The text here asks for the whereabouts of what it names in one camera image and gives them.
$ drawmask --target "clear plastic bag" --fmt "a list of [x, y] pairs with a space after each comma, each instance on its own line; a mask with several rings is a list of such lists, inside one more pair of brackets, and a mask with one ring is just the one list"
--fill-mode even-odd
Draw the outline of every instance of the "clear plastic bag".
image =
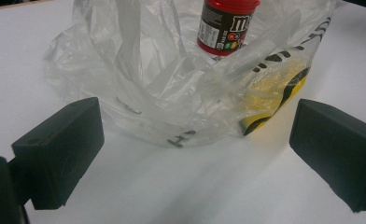
[[262, 125], [305, 81], [337, 0], [262, 0], [246, 45], [201, 50], [203, 0], [76, 0], [51, 43], [47, 80], [69, 103], [96, 96], [106, 125], [194, 146]]

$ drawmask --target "white table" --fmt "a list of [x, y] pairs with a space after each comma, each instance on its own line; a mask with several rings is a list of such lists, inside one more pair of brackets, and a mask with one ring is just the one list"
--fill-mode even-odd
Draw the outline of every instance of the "white table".
[[[0, 156], [63, 107], [41, 58], [71, 25], [72, 0], [0, 9]], [[366, 223], [289, 147], [300, 98], [366, 122], [366, 8], [341, 4], [306, 85], [245, 138], [197, 148], [161, 148], [105, 129], [106, 143], [66, 207], [35, 211], [32, 223]]]

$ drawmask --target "black mount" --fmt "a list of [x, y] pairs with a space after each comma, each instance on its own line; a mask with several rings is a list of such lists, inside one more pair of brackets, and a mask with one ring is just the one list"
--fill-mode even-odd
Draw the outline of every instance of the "black mount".
[[97, 98], [67, 105], [12, 144], [15, 158], [0, 157], [0, 224], [29, 223], [36, 210], [65, 205], [104, 144]]

